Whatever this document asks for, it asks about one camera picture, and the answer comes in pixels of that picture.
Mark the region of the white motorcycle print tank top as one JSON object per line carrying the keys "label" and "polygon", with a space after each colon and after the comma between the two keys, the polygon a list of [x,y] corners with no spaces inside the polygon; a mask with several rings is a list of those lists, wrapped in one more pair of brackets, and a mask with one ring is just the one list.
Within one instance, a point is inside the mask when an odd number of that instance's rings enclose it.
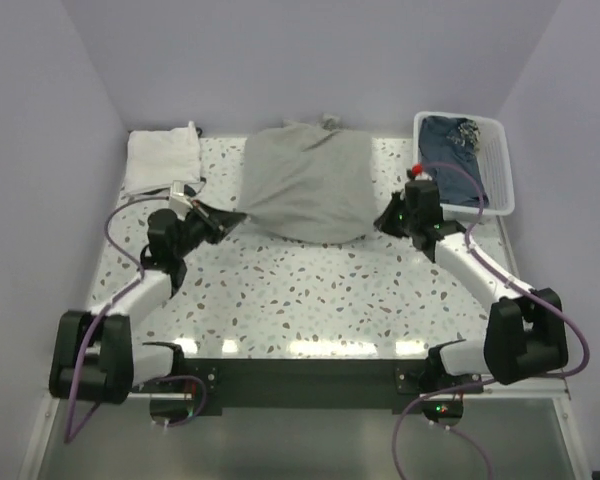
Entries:
{"label": "white motorcycle print tank top", "polygon": [[127,196],[169,189],[174,181],[203,179],[201,145],[196,124],[171,130],[134,130],[127,142],[123,192]]}

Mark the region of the grey tank top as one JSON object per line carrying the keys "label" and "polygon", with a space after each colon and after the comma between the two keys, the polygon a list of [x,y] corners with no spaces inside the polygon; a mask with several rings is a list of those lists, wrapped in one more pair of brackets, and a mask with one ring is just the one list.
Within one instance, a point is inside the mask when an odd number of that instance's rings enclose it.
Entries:
{"label": "grey tank top", "polygon": [[377,216],[372,136],[329,117],[289,121],[249,136],[237,210],[289,240],[344,244],[369,234]]}

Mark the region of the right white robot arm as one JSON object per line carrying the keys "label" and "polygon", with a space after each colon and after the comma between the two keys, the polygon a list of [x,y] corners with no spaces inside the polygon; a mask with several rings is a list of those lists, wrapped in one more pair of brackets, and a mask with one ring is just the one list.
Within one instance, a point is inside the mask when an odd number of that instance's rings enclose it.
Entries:
{"label": "right white robot arm", "polygon": [[449,392],[461,380],[489,375],[503,385],[543,376],[569,360],[558,294],[511,275],[474,241],[468,228],[447,220],[431,180],[414,180],[392,194],[374,226],[447,271],[487,313],[481,340],[455,340],[429,349],[418,382],[424,392]]}

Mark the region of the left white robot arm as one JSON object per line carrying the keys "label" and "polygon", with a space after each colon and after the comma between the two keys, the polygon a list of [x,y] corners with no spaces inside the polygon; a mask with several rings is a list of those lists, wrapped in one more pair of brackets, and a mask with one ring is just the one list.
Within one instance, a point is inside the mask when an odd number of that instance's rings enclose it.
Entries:
{"label": "left white robot arm", "polygon": [[136,343],[134,330],[180,290],[186,257],[203,243],[222,242],[246,218],[198,201],[184,214],[171,208],[152,212],[135,278],[104,302],[61,316],[50,394],[120,404],[133,387],[152,380],[165,392],[180,390],[187,380],[181,347],[172,342]]}

